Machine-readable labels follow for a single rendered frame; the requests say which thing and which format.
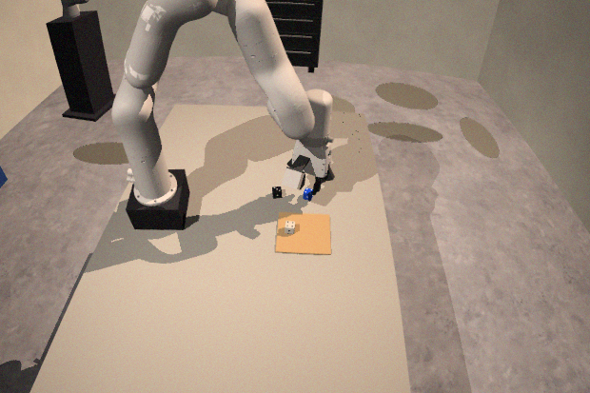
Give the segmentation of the blue die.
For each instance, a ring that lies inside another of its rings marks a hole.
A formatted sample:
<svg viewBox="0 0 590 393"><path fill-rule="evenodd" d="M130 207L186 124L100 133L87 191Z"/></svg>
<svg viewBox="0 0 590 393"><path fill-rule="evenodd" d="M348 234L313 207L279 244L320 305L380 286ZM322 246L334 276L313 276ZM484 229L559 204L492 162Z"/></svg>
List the blue die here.
<svg viewBox="0 0 590 393"><path fill-rule="evenodd" d="M305 188L303 199L311 201L312 197L313 197L312 193L313 193L313 189Z"/></svg>

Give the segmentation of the tan square mat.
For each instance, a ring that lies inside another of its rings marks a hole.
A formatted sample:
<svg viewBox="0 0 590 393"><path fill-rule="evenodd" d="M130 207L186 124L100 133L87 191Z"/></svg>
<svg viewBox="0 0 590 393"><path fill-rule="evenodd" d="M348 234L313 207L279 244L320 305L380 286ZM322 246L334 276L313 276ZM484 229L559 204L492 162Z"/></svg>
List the tan square mat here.
<svg viewBox="0 0 590 393"><path fill-rule="evenodd" d="M294 234L285 221L295 221ZM329 214L279 212L276 252L331 255Z"/></svg>

